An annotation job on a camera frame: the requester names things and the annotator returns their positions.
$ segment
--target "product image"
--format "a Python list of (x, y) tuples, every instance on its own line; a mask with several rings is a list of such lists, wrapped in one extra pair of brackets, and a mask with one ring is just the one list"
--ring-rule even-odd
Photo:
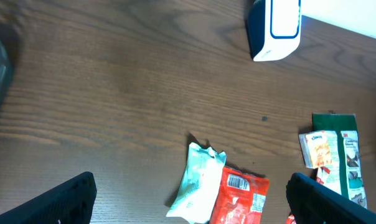
[(358, 189), (364, 186), (364, 183), (362, 182), (362, 177), (358, 176), (358, 172), (350, 171), (347, 176), (349, 177), (350, 189)]
[(350, 198), (354, 203), (357, 203), (363, 207), (367, 207), (367, 200), (366, 198), (362, 195), (362, 193), (359, 193), (355, 195), (354, 197)]
[(347, 166), (348, 167), (359, 167), (360, 155), (359, 155), (358, 152), (353, 152), (353, 153), (355, 153), (354, 156), (350, 156), (349, 153), (347, 153)]
[(219, 193), (227, 156), (211, 147), (190, 143), (187, 166), (177, 198), (166, 217), (182, 217), (189, 223), (207, 223)]
[(270, 181), (224, 167), (210, 224), (259, 224)]

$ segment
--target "white device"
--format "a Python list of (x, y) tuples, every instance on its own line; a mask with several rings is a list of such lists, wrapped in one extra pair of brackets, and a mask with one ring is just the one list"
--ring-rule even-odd
[(257, 0), (248, 16), (248, 38), (255, 62), (285, 58), (300, 43), (301, 0)]

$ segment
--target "wood grain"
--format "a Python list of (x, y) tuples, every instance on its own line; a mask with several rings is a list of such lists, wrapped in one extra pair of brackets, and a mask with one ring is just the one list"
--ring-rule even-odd
[(21, 40), (0, 110), (0, 213), (89, 170), (93, 223), (183, 223), (164, 217), (164, 202), (192, 133), (270, 178), (262, 223), (281, 223), (287, 180), (309, 173), (298, 130), (329, 110), (357, 115), (376, 212), (376, 40), (304, 17), (297, 51), (254, 63), (249, 5), (0, 1), (0, 22)]

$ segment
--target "food wrapper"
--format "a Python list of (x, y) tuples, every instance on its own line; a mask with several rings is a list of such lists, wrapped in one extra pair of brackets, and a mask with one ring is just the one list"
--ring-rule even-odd
[(182, 217), (189, 223), (207, 223), (219, 193), (227, 156), (211, 147), (202, 149), (191, 143), (188, 160), (177, 198), (166, 217)]
[(270, 181), (224, 167), (210, 224), (259, 224)]
[(285, 222), (286, 224), (296, 224), (296, 220), (294, 219), (293, 215), (290, 215)]

